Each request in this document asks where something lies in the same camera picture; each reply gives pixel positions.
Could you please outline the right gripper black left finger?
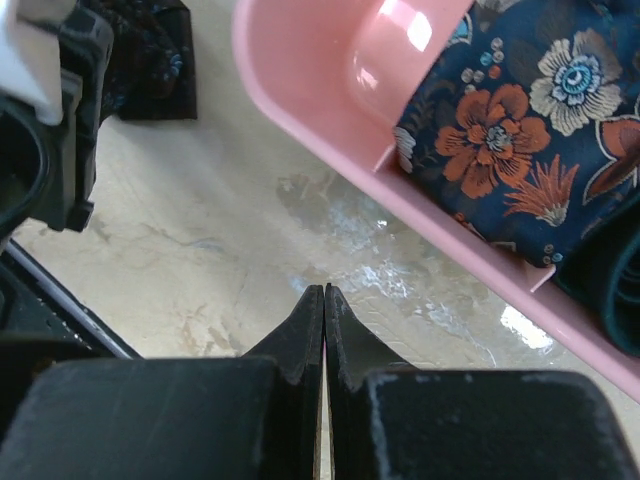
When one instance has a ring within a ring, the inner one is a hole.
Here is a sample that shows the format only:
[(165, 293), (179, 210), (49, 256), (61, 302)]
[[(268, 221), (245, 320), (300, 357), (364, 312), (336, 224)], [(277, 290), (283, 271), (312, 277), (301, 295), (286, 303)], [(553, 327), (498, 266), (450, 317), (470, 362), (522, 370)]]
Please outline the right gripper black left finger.
[(261, 446), (261, 479), (320, 476), (324, 290), (306, 288), (289, 316), (245, 355), (275, 362)]

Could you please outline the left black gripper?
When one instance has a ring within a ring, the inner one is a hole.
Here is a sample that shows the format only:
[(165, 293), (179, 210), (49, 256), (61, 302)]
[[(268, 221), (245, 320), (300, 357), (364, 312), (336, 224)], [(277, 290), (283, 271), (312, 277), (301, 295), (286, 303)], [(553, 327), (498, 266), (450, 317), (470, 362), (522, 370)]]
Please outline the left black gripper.
[(96, 144), (104, 76), (114, 40), (106, 20), (76, 3), (58, 33), (62, 121), (1, 92), (1, 230), (35, 219), (82, 231), (93, 212)]

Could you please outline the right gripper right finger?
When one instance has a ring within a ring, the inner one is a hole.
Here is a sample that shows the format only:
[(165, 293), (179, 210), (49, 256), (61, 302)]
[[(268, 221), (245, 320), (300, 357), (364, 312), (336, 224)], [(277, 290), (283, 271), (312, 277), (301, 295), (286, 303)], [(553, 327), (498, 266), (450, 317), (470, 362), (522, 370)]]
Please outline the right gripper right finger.
[(326, 285), (324, 293), (324, 343), (332, 477), (375, 479), (367, 375), (415, 366), (367, 328), (332, 284)]

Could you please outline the dark patterned necktie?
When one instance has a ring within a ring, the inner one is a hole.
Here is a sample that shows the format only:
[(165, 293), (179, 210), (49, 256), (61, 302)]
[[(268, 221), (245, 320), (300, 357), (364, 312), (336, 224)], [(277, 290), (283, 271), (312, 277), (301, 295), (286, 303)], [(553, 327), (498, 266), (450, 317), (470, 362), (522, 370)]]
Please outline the dark patterned necktie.
[(114, 33), (101, 119), (195, 120), (191, 12), (179, 0), (82, 1)]

